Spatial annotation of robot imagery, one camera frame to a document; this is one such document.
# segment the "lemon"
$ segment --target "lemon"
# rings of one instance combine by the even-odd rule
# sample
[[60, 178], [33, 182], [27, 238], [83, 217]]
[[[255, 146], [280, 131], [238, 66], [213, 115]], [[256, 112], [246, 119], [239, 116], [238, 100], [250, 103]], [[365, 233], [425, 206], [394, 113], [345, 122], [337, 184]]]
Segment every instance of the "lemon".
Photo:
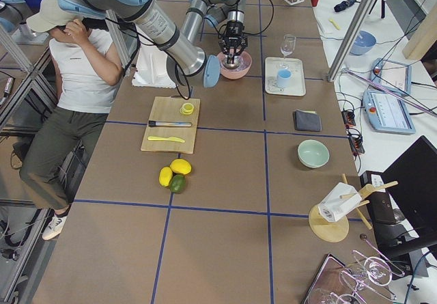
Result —
[[159, 172], [159, 184], [161, 186], [169, 186], [170, 181], [173, 177], [173, 171], [170, 167], [166, 166]]
[[185, 186], [185, 176], [183, 174], [176, 174], [174, 177], [172, 177], [169, 188], [172, 193], [181, 193], [184, 191]]
[[176, 174], [188, 174], [191, 172], [191, 164], [182, 158], [175, 159], [170, 164], [171, 170]]

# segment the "cutting board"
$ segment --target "cutting board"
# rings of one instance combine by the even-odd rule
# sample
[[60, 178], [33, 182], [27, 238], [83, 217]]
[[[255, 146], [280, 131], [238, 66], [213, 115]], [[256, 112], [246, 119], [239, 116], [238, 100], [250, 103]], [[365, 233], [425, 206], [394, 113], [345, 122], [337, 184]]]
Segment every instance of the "cutting board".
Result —
[[[186, 102], [194, 105], [191, 115], [182, 115], [180, 108]], [[196, 139], [197, 120], [199, 119], [200, 99], [155, 97], [149, 120], [161, 122], [191, 122], [189, 128], [175, 127], [153, 127], [146, 126], [141, 150], [144, 152], [181, 152], [192, 154], [194, 152], [194, 142]], [[150, 141], [149, 136], [155, 137], [179, 137], [185, 140], [184, 143], [174, 141]]]

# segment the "black wallet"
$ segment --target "black wallet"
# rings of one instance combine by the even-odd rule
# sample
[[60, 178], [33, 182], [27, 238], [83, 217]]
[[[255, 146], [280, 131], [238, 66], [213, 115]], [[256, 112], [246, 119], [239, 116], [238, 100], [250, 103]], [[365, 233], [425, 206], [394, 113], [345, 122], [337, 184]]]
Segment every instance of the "black wallet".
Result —
[[293, 112], [294, 128], [298, 131], [322, 130], [322, 121], [316, 112], [296, 110]]

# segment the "white table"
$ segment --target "white table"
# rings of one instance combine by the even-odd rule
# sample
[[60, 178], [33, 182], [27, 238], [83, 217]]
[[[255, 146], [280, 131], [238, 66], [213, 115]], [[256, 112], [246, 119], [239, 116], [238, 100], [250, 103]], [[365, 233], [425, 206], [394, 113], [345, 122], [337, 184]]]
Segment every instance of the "white table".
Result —
[[[339, 50], [341, 40], [343, 39], [349, 24], [356, 12], [358, 4], [336, 13], [334, 6], [343, 0], [319, 0], [318, 6], [314, 8], [314, 12], [319, 24], [319, 31], [321, 39], [323, 40], [324, 50], [328, 65], [330, 66]], [[381, 0], [378, 0], [371, 14], [365, 19], [362, 30], [372, 33], [377, 40], [375, 45], [369, 52], [361, 56], [348, 55], [344, 61], [344, 67], [353, 71], [366, 72], [371, 70], [372, 63], [380, 57], [383, 57], [389, 50], [392, 49], [393, 41], [400, 39], [404, 32], [398, 25], [395, 17], [390, 9], [386, 6], [386, 15], [384, 19], [381, 15]], [[332, 18], [340, 27], [336, 29], [329, 21]], [[424, 83], [434, 85], [431, 77], [426, 72], [421, 62], [408, 60], [402, 54], [402, 49], [405, 47], [408, 40], [402, 38], [399, 44], [393, 49], [393, 54], [389, 59], [394, 61], [404, 62], [405, 64], [412, 64], [412, 81], [417, 83]], [[364, 77], [369, 77], [369, 73], [362, 74]], [[347, 99], [354, 108], [360, 107], [363, 92], [367, 89], [367, 84], [358, 79], [340, 74], [335, 80], [335, 89], [338, 99]], [[432, 108], [437, 106], [437, 91], [436, 88], [426, 87], [422, 85], [413, 85], [411, 95], [420, 100], [423, 104]], [[339, 101], [340, 108], [351, 109], [351, 104], [344, 101]], [[417, 110], [409, 105], [407, 109], [410, 113], [415, 113]], [[400, 156], [410, 145], [416, 141], [421, 135], [425, 135], [435, 146], [437, 146], [437, 118], [428, 114], [421, 114], [412, 116], [412, 122], [416, 128], [414, 135], [396, 135], [393, 133], [379, 133], [376, 132], [369, 124], [365, 112], [362, 109], [355, 111], [356, 128], [361, 131], [363, 135], [363, 146], [365, 153], [360, 155], [360, 159], [356, 160], [356, 168], [361, 174], [366, 170], [384, 171], [398, 156]], [[434, 258], [431, 255], [427, 259], [432, 262]], [[409, 303], [429, 302], [432, 303], [437, 298], [437, 289], [435, 283], [437, 281], [437, 269], [428, 269], [429, 277], [416, 277], [413, 284], [420, 288], [420, 291], [411, 291], [409, 296]], [[398, 301], [403, 303], [407, 286], [410, 277], [399, 279], [391, 283], [391, 290], [398, 295]]]

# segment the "person's hand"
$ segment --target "person's hand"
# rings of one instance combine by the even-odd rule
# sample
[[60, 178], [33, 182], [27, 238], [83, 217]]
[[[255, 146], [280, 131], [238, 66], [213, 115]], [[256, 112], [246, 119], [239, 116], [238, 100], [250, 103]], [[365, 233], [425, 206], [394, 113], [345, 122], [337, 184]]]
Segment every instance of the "person's hand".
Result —
[[72, 42], [79, 46], [89, 43], [88, 30], [79, 19], [68, 22], [64, 33], [68, 34], [72, 38]]

